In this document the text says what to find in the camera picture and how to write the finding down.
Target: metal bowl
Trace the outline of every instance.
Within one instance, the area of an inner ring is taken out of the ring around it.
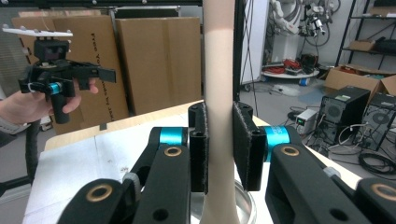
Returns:
[[[204,194],[194,192],[191,194],[191,224],[199,224],[203,206]],[[256,222],[256,204],[249,192],[244,191],[242,185],[235,181],[236,212],[241,224],[253,224]]]

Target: cardboard box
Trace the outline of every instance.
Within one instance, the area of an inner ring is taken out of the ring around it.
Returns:
[[[372,7],[370,9],[370,14],[374,15],[380,15],[381,17],[394,17],[390,16],[388,14],[395,14],[396,13],[396,7]]]
[[[340,90],[345,86],[355,86],[371,91],[369,102],[376,92],[385,92],[396,95],[396,76],[393,74],[384,71],[382,71],[382,74],[380,74],[376,73],[375,71],[381,71],[353,64],[349,64],[347,67],[353,67],[357,70],[358,74],[344,72],[342,71],[342,66],[332,68],[324,83],[326,92]],[[384,78],[376,79],[372,77],[366,77],[366,75],[378,74],[384,76]]]
[[[12,22],[15,27],[23,25],[27,29],[46,30],[48,27],[60,32],[70,30],[74,36],[68,38],[72,41],[71,52],[67,54],[68,60],[97,63],[104,68],[116,70],[117,83],[108,83],[98,79],[96,81],[96,87],[99,89],[97,94],[78,91],[82,96],[81,104],[71,114],[71,120],[68,123],[54,124],[57,134],[128,118],[120,61],[110,17],[15,18]],[[30,62],[36,62],[37,58],[33,56],[35,38],[25,35],[21,35],[20,38],[22,44],[32,54],[28,55]]]
[[[198,18],[116,20],[136,115],[200,100]]]
[[[349,44],[350,49],[369,51],[375,45],[374,40],[354,40]]]

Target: gray floor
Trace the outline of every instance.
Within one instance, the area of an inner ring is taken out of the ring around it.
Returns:
[[[291,109],[306,109],[307,107],[318,110],[321,98],[325,94],[322,80],[313,80],[307,87],[298,85],[295,79],[272,78],[268,82],[260,82],[254,85],[255,91],[241,92],[241,102],[256,108],[258,117],[272,125],[292,124],[287,114]],[[53,130],[40,133],[38,148],[44,148],[47,139],[55,135]],[[395,160],[395,147],[387,144],[385,148]],[[351,154],[351,150],[344,147],[332,148],[333,152]],[[330,158],[345,166],[350,171],[362,177],[374,176],[358,165],[357,155],[335,155],[330,153]],[[24,133],[20,134],[17,141],[6,147],[0,148],[0,182],[26,175],[24,163]],[[396,176],[385,176],[395,179]],[[9,190],[0,198],[0,223],[19,224],[22,222],[24,209],[29,197],[29,186]]]

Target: wooden stick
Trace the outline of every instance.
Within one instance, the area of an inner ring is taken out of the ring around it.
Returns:
[[[204,0],[209,192],[201,223],[239,223],[233,163],[234,1]]]

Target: white power supply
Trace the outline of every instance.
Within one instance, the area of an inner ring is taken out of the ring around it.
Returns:
[[[315,121],[317,121],[317,113],[318,111],[306,109],[297,116],[295,128],[298,134],[306,134],[314,130]]]

